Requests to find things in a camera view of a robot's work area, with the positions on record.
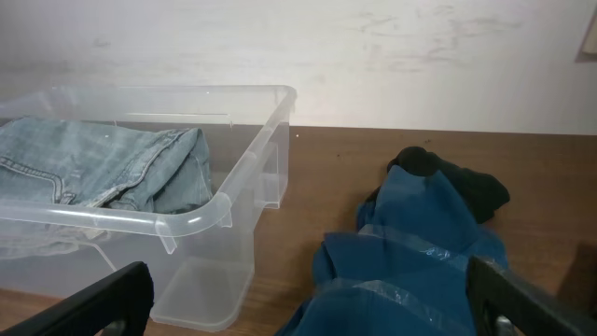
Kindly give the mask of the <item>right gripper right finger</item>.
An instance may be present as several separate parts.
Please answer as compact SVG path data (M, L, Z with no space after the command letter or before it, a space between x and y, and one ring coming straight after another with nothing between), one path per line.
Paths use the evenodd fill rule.
M473 256L466 296L478 335L593 336L596 321L556 301L493 260Z

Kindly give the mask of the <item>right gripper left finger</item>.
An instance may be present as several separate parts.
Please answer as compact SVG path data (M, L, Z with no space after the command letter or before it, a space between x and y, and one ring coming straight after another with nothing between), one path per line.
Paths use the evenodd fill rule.
M133 262L1 332L2 336L142 336L154 305L148 266Z

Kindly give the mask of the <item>blue taped shirt bundle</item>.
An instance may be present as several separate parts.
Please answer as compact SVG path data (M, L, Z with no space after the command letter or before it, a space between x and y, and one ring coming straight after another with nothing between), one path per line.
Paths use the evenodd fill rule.
M472 335L465 294L472 256L506 267L503 242L481 227L441 172L391 168L357 228L329 232L313 255L315 293L281 335Z

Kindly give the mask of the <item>light blue jeans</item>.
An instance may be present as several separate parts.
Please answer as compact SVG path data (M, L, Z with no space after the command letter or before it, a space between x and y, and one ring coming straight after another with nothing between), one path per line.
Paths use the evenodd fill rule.
M1 128L1 198L166 215L213 197L201 129L21 118Z

